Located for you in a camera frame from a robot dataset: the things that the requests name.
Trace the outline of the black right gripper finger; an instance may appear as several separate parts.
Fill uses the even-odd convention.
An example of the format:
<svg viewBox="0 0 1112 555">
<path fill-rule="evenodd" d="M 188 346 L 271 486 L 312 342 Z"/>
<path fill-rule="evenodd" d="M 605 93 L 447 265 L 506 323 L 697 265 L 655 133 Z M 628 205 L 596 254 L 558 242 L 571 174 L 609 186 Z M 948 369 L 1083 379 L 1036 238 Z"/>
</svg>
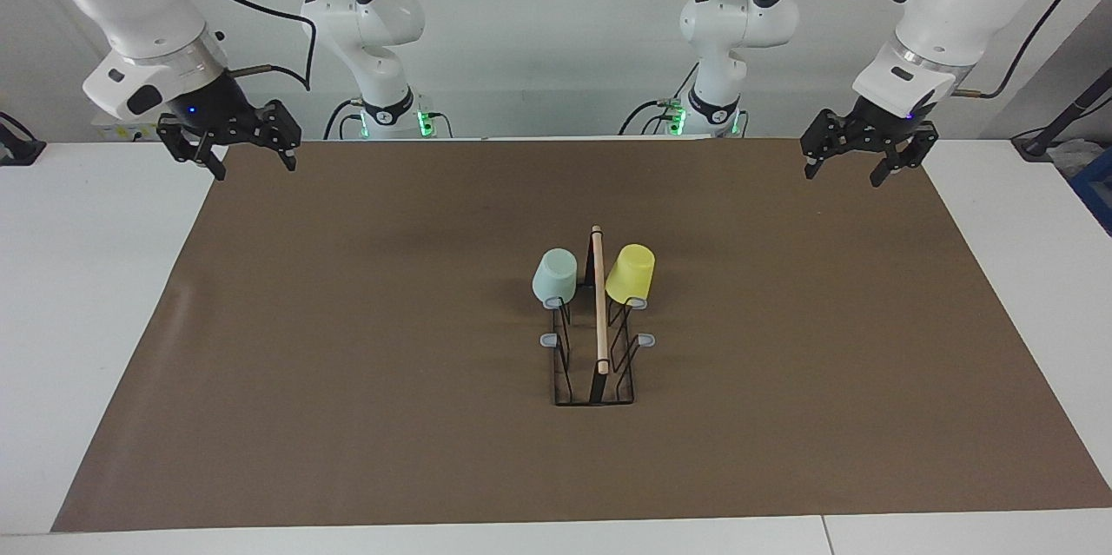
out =
<svg viewBox="0 0 1112 555">
<path fill-rule="evenodd" d="M 301 125 L 286 105 L 271 100 L 259 109 L 259 140 L 261 146 L 277 152 L 288 171 L 295 170 L 295 149 L 301 146 Z"/>
<path fill-rule="evenodd" d="M 212 152 L 217 132 L 193 131 L 180 119 L 160 119 L 156 123 L 156 133 L 176 161 L 197 163 L 206 168 L 216 182 L 222 182 L 226 176 L 225 163 Z"/>
</svg>

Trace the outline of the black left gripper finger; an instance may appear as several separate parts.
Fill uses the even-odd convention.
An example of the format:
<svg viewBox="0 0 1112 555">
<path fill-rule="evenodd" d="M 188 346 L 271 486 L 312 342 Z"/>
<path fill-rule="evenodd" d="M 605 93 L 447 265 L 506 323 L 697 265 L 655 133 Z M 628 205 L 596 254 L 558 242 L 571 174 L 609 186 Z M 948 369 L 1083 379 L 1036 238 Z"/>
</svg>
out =
<svg viewBox="0 0 1112 555">
<path fill-rule="evenodd" d="M 919 128 L 902 138 L 885 141 L 884 158 L 870 172 L 870 184 L 878 188 L 885 184 L 890 175 L 905 168 L 920 168 L 934 143 L 937 143 L 939 132 L 934 125 L 920 125 Z"/>
<path fill-rule="evenodd" d="M 846 125 L 847 119 L 831 110 L 821 110 L 813 120 L 810 128 L 802 133 L 800 143 L 806 163 L 804 175 L 807 179 L 813 179 L 818 174 L 823 163 L 834 156 L 846 153 Z"/>
</svg>

